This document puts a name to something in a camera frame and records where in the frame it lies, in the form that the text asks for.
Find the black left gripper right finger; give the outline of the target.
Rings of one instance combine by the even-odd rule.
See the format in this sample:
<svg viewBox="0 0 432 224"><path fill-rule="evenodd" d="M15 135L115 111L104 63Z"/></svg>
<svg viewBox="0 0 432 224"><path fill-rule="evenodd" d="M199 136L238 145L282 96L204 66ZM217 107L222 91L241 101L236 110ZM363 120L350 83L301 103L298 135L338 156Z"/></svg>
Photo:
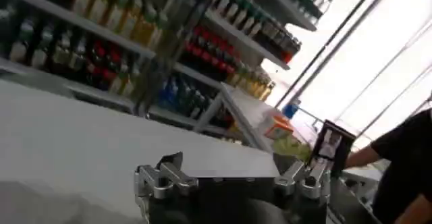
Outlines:
<svg viewBox="0 0 432 224"><path fill-rule="evenodd" d="M275 189L284 198L305 198L318 201L329 195L329 177L331 163L327 159L318 159L311 164L297 158L291 158L282 174L274 179Z"/></svg>

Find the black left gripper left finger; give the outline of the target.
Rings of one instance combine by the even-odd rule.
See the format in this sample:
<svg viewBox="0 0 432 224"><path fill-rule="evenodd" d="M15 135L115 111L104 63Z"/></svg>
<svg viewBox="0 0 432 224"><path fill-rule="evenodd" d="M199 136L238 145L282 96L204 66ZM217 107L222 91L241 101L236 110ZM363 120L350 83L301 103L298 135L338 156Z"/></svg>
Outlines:
<svg viewBox="0 0 432 224"><path fill-rule="evenodd" d="M141 212L149 211L151 198L165 200L174 188L187 196L198 188L198 179L186 175L182 170L183 152L165 155L156 164L138 165L134 170L135 202Z"/></svg>

